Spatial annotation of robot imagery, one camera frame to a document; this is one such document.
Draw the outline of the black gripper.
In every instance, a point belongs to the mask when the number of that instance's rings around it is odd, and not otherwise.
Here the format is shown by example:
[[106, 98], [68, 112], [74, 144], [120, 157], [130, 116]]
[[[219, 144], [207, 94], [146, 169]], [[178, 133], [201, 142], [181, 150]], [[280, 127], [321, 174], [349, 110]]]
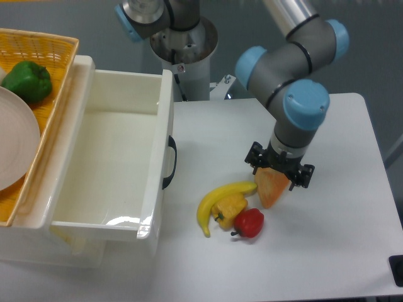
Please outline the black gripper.
[[258, 142], [253, 142], [244, 159], [245, 163], [253, 168], [253, 175], [257, 173], [259, 168], [272, 168], [286, 175], [291, 182], [289, 191], [292, 191], [294, 187], [308, 188], [310, 184], [315, 166], [311, 164], [302, 165], [301, 160], [302, 157], [287, 157], [285, 151], [278, 154], [272, 146], [264, 149]]

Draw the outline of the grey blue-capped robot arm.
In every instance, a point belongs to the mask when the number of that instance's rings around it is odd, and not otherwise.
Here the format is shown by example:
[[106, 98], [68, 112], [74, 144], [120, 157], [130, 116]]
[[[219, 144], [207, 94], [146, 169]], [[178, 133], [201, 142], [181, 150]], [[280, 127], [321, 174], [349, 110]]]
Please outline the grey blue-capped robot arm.
[[[340, 22], [322, 19], [308, 1], [267, 1], [266, 7], [286, 44], [274, 52], [249, 48], [239, 57], [235, 76], [276, 124], [268, 146], [253, 143], [245, 161], [306, 188], [314, 166], [301, 161], [330, 103], [327, 90], [309, 75], [342, 57], [349, 35]], [[123, 1], [115, 13], [130, 39], [148, 40], [163, 68], [173, 73], [178, 101], [212, 97], [209, 60], [218, 33], [201, 15], [198, 1]]]

